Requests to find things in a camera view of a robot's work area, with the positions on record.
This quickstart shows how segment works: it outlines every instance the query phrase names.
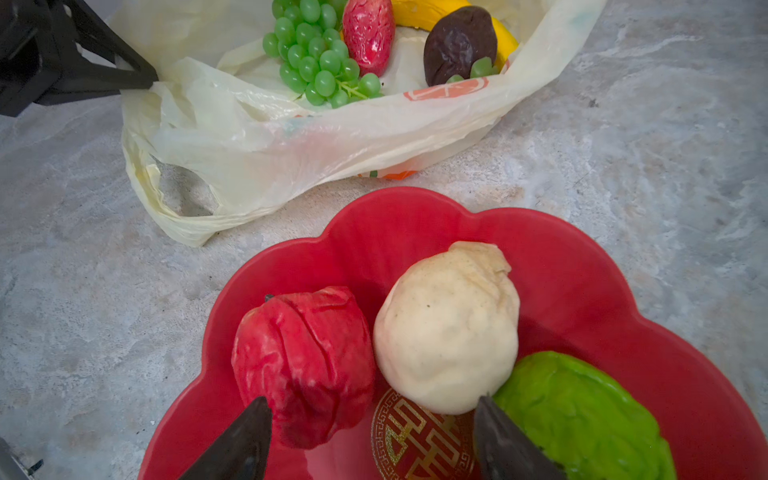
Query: gold emblem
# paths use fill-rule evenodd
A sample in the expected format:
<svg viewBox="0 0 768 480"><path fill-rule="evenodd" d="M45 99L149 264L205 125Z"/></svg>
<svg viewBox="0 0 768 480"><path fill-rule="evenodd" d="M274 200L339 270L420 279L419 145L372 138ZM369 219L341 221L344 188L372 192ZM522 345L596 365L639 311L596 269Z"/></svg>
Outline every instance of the gold emblem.
<svg viewBox="0 0 768 480"><path fill-rule="evenodd" d="M371 425L376 466L385 480L466 480L475 466L473 414L436 415L393 389Z"/></svg>

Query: plastic bag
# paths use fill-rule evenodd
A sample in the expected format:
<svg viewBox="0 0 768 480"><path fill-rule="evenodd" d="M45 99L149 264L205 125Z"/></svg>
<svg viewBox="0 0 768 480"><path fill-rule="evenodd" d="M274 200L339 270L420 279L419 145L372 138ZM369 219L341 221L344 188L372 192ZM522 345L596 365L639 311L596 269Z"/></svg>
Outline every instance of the plastic bag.
<svg viewBox="0 0 768 480"><path fill-rule="evenodd" d="M520 42L502 74L427 88L427 32L397 29L385 97L337 110L288 90L261 38L267 0L125 0L113 29L157 69L123 92L131 185L172 238L198 247L310 188L353 175L400 178L479 141L520 100L554 80L605 0L481 0ZM157 161L192 170L219 206L185 217L164 202Z"/></svg>

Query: red plate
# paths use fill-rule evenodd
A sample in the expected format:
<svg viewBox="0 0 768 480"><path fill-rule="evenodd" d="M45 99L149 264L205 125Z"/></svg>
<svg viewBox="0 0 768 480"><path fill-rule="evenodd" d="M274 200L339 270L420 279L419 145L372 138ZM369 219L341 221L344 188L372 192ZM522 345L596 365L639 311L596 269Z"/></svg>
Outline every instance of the red plate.
<svg viewBox="0 0 768 480"><path fill-rule="evenodd" d="M243 315L268 293L347 285L372 323L394 282L457 240L498 245L520 293L520 354L557 350L613 376L656 416L678 477L768 478L768 444L746 403L712 363L637 311L611 258L572 225L541 212L471 214L429 190L396 187L339 212L318 238L264 250L235 273L210 313L201 374L168 409L139 480L175 480L243 411L230 353ZM269 480L378 480L373 409L312 451L270 452Z"/></svg>

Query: gray countertop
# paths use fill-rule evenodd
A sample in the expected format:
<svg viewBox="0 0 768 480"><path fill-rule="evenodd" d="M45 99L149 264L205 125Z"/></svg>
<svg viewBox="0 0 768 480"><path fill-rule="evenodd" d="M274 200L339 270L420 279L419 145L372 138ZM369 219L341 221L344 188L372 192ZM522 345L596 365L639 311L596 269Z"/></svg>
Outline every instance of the gray countertop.
<svg viewBox="0 0 768 480"><path fill-rule="evenodd" d="M761 0L609 2L562 76L476 146L404 181L314 188L200 249L166 237L134 196L119 99L2 118L0 436L28 465L45 459L42 480L135 478L199 372L207 315L234 271L394 185L572 222L618 263L640 311L711 359L765 431L766 18Z"/></svg>

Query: banana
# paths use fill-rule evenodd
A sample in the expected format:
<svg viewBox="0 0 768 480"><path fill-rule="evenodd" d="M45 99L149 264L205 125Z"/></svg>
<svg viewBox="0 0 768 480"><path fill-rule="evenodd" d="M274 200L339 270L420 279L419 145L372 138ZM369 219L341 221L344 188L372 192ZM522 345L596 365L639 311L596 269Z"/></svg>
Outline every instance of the banana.
<svg viewBox="0 0 768 480"><path fill-rule="evenodd" d="M431 31L440 18L470 5L466 0L392 0L392 11L397 25ZM517 49L518 41L496 18L493 29L498 42L495 65L501 69Z"/></svg>

